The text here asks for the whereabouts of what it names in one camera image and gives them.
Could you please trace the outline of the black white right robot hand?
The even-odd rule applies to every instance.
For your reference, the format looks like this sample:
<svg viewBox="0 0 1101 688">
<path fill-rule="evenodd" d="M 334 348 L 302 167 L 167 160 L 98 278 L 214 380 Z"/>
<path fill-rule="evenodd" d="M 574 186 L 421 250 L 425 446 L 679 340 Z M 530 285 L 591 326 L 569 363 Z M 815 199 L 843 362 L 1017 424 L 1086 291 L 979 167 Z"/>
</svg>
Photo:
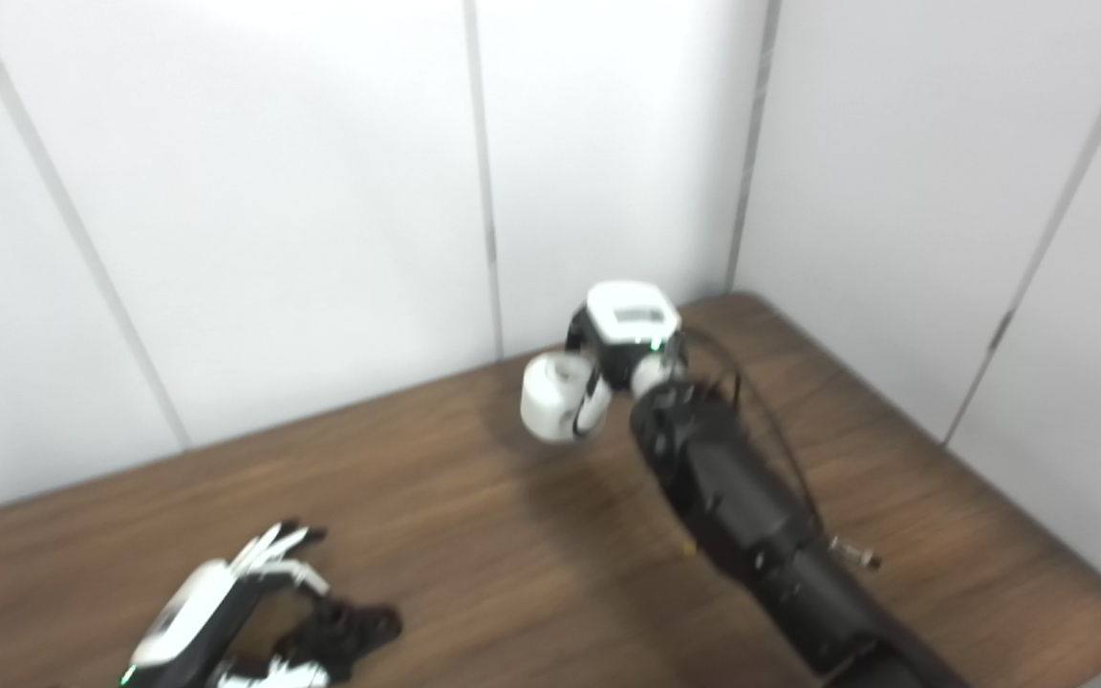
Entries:
<svg viewBox="0 0 1101 688">
<path fill-rule="evenodd" d="M 639 280 L 603 280 L 590 287 L 573 314 L 564 352 L 587 361 L 570 422 L 579 439 L 602 425 L 615 395 L 635 402 L 689 371 L 680 313 L 663 290 Z"/>
</svg>

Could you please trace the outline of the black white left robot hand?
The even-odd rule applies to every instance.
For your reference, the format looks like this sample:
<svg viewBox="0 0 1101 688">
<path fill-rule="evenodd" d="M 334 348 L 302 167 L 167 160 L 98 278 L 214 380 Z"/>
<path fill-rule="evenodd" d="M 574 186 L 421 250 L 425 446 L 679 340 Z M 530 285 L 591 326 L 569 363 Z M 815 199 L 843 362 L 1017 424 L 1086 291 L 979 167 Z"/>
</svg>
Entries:
<svg viewBox="0 0 1101 688">
<path fill-rule="evenodd" d="M 327 531 L 279 522 L 232 559 L 209 559 L 192 571 L 162 607 L 131 654 L 121 687 L 328 687 L 318 660 L 285 660 L 272 652 L 258 670 L 228 658 L 257 607 L 273 592 L 294 591 L 323 601 L 331 587 L 309 563 L 294 557 Z"/>
</svg>

